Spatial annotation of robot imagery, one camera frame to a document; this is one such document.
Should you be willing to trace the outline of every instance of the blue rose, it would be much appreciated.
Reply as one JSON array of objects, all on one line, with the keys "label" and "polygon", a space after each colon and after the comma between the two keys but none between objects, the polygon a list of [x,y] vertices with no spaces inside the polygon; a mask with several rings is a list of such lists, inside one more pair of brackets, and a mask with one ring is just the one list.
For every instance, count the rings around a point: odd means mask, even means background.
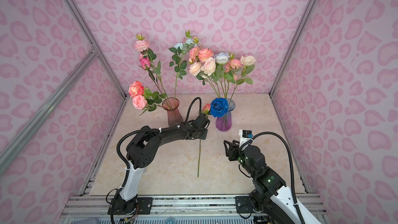
[{"label": "blue rose", "polygon": [[215,98],[210,104],[210,113],[214,117],[222,117],[228,112],[228,102],[224,98]]}]

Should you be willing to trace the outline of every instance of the green stem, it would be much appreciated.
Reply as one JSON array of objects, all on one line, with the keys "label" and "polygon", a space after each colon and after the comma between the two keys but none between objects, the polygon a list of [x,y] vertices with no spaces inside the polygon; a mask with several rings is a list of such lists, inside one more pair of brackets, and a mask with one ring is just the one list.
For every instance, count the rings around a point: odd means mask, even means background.
[{"label": "green stem", "polygon": [[202,140],[199,139],[198,177],[199,177],[199,165],[200,165],[201,142],[202,142]]}]

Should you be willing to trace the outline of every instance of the purple glass vase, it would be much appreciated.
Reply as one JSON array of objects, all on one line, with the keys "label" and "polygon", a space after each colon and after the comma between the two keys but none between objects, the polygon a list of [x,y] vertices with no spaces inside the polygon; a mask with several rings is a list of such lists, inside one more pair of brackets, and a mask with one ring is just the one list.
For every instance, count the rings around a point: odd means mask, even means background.
[{"label": "purple glass vase", "polygon": [[235,109],[235,102],[231,99],[226,99],[228,102],[228,112],[222,117],[217,117],[216,127],[222,132],[226,132],[232,127],[232,115],[231,112]]},{"label": "purple glass vase", "polygon": [[176,98],[167,98],[162,103],[163,109],[167,111],[167,122],[169,127],[175,127],[184,121],[178,110],[179,105],[180,102]]}]

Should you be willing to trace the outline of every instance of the pink spot pattern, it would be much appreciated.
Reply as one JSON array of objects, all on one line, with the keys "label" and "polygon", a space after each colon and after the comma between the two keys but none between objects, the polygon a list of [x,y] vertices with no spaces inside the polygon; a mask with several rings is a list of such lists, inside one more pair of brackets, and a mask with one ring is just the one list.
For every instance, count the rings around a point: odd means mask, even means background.
[{"label": "pink spot pattern", "polygon": [[61,0],[1,5],[0,154],[90,49]]},{"label": "pink spot pattern", "polygon": [[[70,100],[79,96],[92,103],[92,95],[106,100],[89,111]],[[0,222],[54,223],[66,199],[80,190],[120,103],[104,68],[94,60],[0,177]],[[71,126],[74,132],[67,131]]]},{"label": "pink spot pattern", "polygon": [[[162,62],[168,92],[174,91],[175,78],[168,48],[188,29],[215,53],[256,56],[260,71],[252,75],[253,85],[238,92],[269,92],[307,1],[76,0],[123,87],[127,90],[135,80],[154,86],[138,67],[138,53],[131,51],[135,34],[141,32]],[[209,85],[188,77],[179,81],[179,93],[212,92]]]},{"label": "pink spot pattern", "polygon": [[398,223],[397,2],[320,0],[276,91],[332,223]]}]

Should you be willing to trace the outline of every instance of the metal bar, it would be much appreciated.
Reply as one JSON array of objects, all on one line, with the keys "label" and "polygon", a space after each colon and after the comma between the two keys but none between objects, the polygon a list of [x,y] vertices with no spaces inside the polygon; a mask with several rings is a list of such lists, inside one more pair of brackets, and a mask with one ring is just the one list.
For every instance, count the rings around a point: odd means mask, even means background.
[{"label": "metal bar", "polygon": [[11,140],[10,146],[8,146],[6,151],[0,156],[0,176],[6,171],[8,166],[11,165],[14,159],[27,145],[31,137],[43,125],[43,123],[47,120],[52,111],[68,94],[69,90],[80,79],[80,77],[90,66],[96,56],[96,49],[90,51],[90,53],[84,58],[84,60],[80,62],[75,70],[57,88],[56,92],[54,92],[52,96],[36,112],[35,116],[29,121],[29,123],[27,123],[25,128]]},{"label": "metal bar", "polygon": [[77,4],[76,4],[75,0],[64,0],[64,2],[67,5],[67,7],[69,8],[69,10],[72,13],[73,17],[75,18],[77,24],[80,26],[80,29],[82,30],[83,34],[87,38],[88,42],[91,43],[92,47],[96,48],[100,52],[100,56],[99,56],[100,59],[99,60],[102,63],[102,66],[104,66],[105,71],[107,72],[108,76],[111,78],[112,83],[117,88],[117,91],[119,91],[119,93],[122,95],[122,97],[125,97],[126,93],[125,93],[122,85],[120,84],[120,82],[117,79],[115,73],[113,72],[113,70],[109,66],[109,63],[106,60],[106,58],[105,58],[105,56],[104,56],[104,54],[103,54],[103,52],[101,50],[101,47],[98,45],[98,43],[97,43],[94,35],[92,34],[88,24],[84,20],[84,16],[81,13],[81,11],[79,10],[79,8],[77,7]]},{"label": "metal bar", "polygon": [[306,192],[312,193],[311,186],[308,183],[307,178],[305,177],[305,175],[303,173],[303,170],[302,170],[301,164],[299,163],[299,160],[297,159],[296,151],[295,151],[295,149],[292,148],[292,143],[290,141],[289,134],[287,133],[287,129],[285,127],[285,124],[281,120],[281,114],[279,113],[278,108],[276,108],[276,105],[275,105],[275,102],[274,102],[274,98],[272,98],[272,97],[271,97],[271,102],[272,102],[272,105],[274,107],[276,116],[278,117],[279,124],[281,125],[283,134],[286,137],[287,145],[289,146],[290,152],[292,153],[292,157],[293,157],[293,159],[294,159],[294,161],[296,163],[297,171],[298,171],[298,173],[300,175],[300,178],[301,178],[302,184],[304,186],[304,189],[305,189]]},{"label": "metal bar", "polygon": [[109,130],[107,132],[107,135],[105,136],[105,138],[101,144],[101,147],[99,148],[99,150],[96,154],[96,157],[95,157],[93,163],[91,164],[90,170],[87,173],[86,178],[84,179],[84,182],[82,184],[82,187],[80,188],[78,195],[83,195],[86,192],[87,187],[92,187],[93,182],[90,182],[90,180],[93,178],[93,175],[95,175],[97,173],[97,170],[102,162],[103,155],[107,151],[109,143],[112,140],[113,133],[116,130],[117,124],[122,116],[125,106],[126,106],[126,99],[123,99],[122,102],[120,102],[119,108],[117,110],[117,114],[115,115],[115,117],[113,117],[113,120],[109,126]]},{"label": "metal bar", "polygon": [[281,64],[281,67],[278,70],[278,73],[276,75],[275,81],[271,87],[271,91],[269,95],[273,96],[273,94],[276,91],[276,87],[278,86],[279,82],[281,81],[282,75],[285,72],[287,63],[291,59],[294,50],[296,49],[297,44],[300,41],[300,37],[304,32],[305,26],[307,25],[308,21],[311,18],[312,13],[314,12],[314,9],[316,7],[316,4],[318,3],[319,0],[308,0],[306,7],[304,8],[304,12],[302,14],[302,17],[300,19],[300,22],[298,23],[296,32],[293,35],[292,41],[289,44],[289,47],[287,49],[286,55],[283,58],[283,62]]}]

